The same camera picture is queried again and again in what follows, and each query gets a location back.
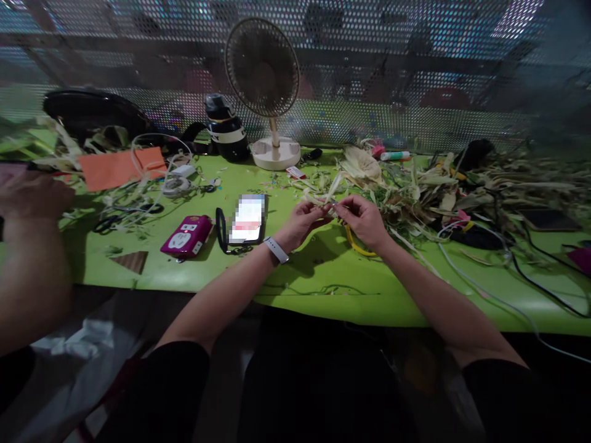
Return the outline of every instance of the hand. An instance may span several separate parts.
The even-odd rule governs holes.
[[[285,253],[292,252],[304,243],[308,234],[314,229],[332,221],[331,218],[326,216],[330,209],[330,205],[318,207],[312,202],[301,202],[297,204],[291,212],[289,220],[273,236],[273,239],[281,246]]]
[[[375,251],[378,246],[390,239],[384,228],[380,210],[360,195],[354,194],[344,198],[334,205],[333,209],[372,250]]]
[[[44,172],[0,175],[0,217],[57,221],[72,203],[74,194],[64,182]]]

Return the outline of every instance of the white label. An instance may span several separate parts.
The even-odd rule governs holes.
[[[285,171],[289,175],[291,175],[292,177],[297,178],[297,179],[304,178],[306,176],[302,171],[300,171],[295,166],[288,167]]]
[[[193,253],[195,255],[197,255],[197,253],[199,252],[199,249],[201,249],[201,246],[203,246],[203,243],[201,242],[197,242],[197,244],[195,245],[195,247],[193,248]]]
[[[189,233],[177,233],[174,234],[171,240],[168,242],[168,247],[172,249],[181,249],[190,240],[191,234]]]
[[[209,130],[208,132],[209,135],[211,135],[212,142],[221,143],[223,145],[239,142],[246,137],[243,127],[232,132],[211,132]]]

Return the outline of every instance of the glue stick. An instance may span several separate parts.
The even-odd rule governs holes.
[[[396,160],[396,161],[404,161],[411,158],[411,154],[409,151],[398,151],[398,152],[387,152],[382,153],[380,155],[381,161],[388,161],[388,160]]]

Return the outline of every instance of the desk fan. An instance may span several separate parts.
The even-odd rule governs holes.
[[[294,104],[300,74],[296,53],[281,30],[261,18],[247,18],[230,32],[225,50],[228,80],[236,95],[255,114],[269,119],[271,137],[251,146],[257,166],[281,170],[300,160],[300,145],[280,137],[276,118]]]

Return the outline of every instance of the smartphone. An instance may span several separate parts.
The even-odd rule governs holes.
[[[579,231],[581,226],[556,209],[521,209],[517,211],[534,231]]]
[[[265,234],[267,196],[242,194],[236,202],[236,212],[228,235],[228,245],[258,244]]]

